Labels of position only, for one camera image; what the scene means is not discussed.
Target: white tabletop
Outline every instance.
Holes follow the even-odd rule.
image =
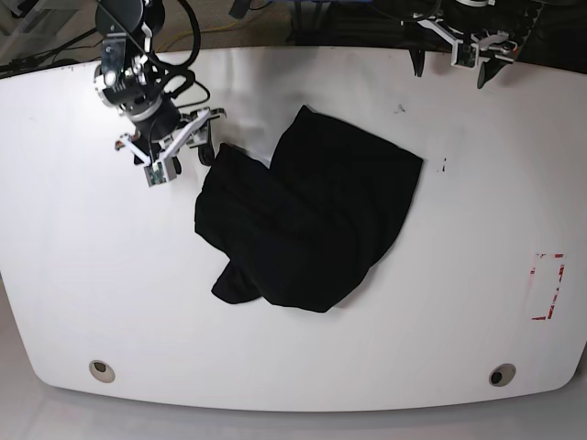
[[[45,382],[322,412],[493,400],[571,378],[587,340],[587,78],[516,64],[477,91],[476,72],[443,55],[417,79],[399,50],[203,51],[196,74],[228,112],[216,142],[269,160],[309,104],[426,159],[392,251],[315,314],[210,293],[227,258],[194,233],[206,168],[183,151],[183,175],[148,188],[114,151],[132,125],[95,95],[94,66],[0,82],[0,270]],[[94,359],[113,383],[90,375]],[[517,374],[492,387],[503,363]]]

